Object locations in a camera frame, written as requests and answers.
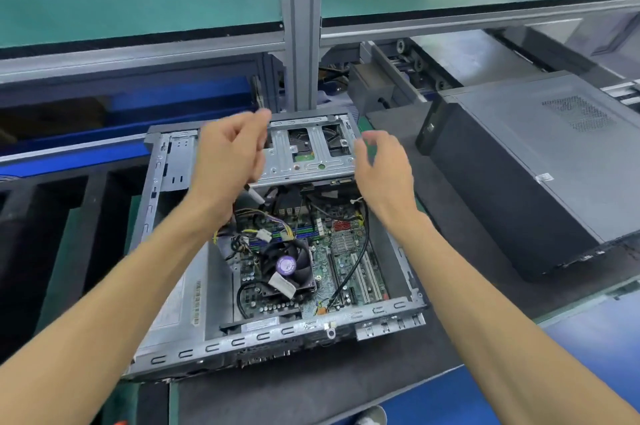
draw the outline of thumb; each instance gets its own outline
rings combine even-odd
[[[270,120],[269,110],[258,110],[244,123],[234,140],[234,145],[247,154],[255,153],[258,150],[258,141],[264,139]]]
[[[362,138],[356,139],[354,149],[356,155],[356,179],[361,179],[366,177],[372,170],[369,163],[369,152]]]

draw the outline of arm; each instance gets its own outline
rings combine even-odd
[[[420,213],[404,149],[384,131],[374,165],[356,143],[356,181],[403,246],[462,361],[505,424],[640,424],[640,415],[484,279]]]
[[[262,173],[268,110],[205,126],[191,188],[172,213],[60,318],[0,367],[0,417],[85,425],[128,366],[169,292]]]

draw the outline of purple fan hub sticker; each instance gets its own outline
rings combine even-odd
[[[292,275],[296,271],[296,259],[289,255],[280,257],[276,262],[276,271],[282,276]]]

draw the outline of person's left hand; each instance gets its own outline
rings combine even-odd
[[[200,129],[198,154],[186,202],[206,212],[213,233],[232,215],[232,204],[247,182],[264,169],[262,148],[271,112],[245,112],[212,121]]]

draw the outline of black workbench surface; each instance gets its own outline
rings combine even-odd
[[[427,108],[375,112],[369,121],[402,142],[416,194],[444,237],[527,316],[539,319],[640,275],[640,254],[626,247],[548,280],[524,282],[442,174],[415,149]],[[461,364],[434,311],[424,316],[426,325],[414,330],[185,380],[179,384],[179,423],[331,423]]]

